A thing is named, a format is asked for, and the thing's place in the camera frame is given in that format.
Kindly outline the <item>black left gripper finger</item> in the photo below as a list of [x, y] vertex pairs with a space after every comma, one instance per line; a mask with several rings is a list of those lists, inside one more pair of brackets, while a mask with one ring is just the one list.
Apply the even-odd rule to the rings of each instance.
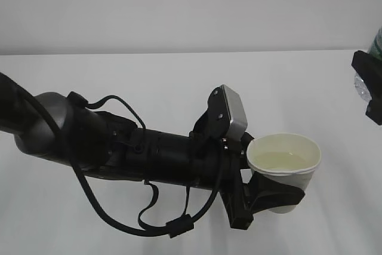
[[291, 212], [305, 196], [304, 190], [253, 174], [244, 183], [245, 202], [252, 214], [269, 210], [276, 214]]

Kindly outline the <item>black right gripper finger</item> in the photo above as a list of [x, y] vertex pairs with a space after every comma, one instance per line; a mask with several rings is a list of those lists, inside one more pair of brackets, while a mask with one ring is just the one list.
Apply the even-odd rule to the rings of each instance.
[[362, 100], [381, 100], [381, 60], [363, 51], [356, 51], [351, 64], [355, 70], [354, 85]]

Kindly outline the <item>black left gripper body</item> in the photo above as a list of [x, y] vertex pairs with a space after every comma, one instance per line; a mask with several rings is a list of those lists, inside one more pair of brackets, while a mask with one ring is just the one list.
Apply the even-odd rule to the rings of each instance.
[[192, 222], [197, 222], [211, 208], [217, 195], [220, 195], [233, 229], [247, 230], [253, 221], [253, 215], [247, 203], [247, 184], [242, 181], [241, 170], [249, 168], [245, 163], [244, 149], [248, 147], [253, 136], [245, 132], [240, 140], [229, 140], [226, 136], [213, 139], [202, 138], [202, 134], [189, 133], [192, 145], [191, 151], [200, 156], [208, 165], [202, 168], [199, 180], [212, 183], [211, 193], [203, 207], [192, 216]]

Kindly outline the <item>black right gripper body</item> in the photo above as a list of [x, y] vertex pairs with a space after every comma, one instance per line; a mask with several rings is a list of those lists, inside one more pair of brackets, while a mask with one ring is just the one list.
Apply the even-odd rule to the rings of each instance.
[[371, 99], [366, 107], [365, 115], [377, 125], [382, 124], [382, 105], [381, 100]]

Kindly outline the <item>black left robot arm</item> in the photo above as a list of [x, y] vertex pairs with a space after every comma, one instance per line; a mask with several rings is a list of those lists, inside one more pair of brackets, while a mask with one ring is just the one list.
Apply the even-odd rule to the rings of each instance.
[[[301, 188], [257, 172], [243, 182], [252, 137], [241, 99], [226, 85], [212, 91], [188, 136], [149, 130], [139, 117], [105, 112], [105, 102], [90, 103], [75, 92], [33, 96], [1, 75], [1, 131], [12, 134], [23, 153], [72, 167], [95, 212], [113, 228], [135, 236], [175, 237], [192, 230], [221, 196], [230, 227], [246, 230], [255, 213], [296, 205], [305, 195]], [[184, 211], [163, 226], [139, 222], [132, 228], [102, 209], [88, 177], [143, 182], [152, 188], [151, 204], [158, 200], [158, 182], [211, 194], [194, 215]]]

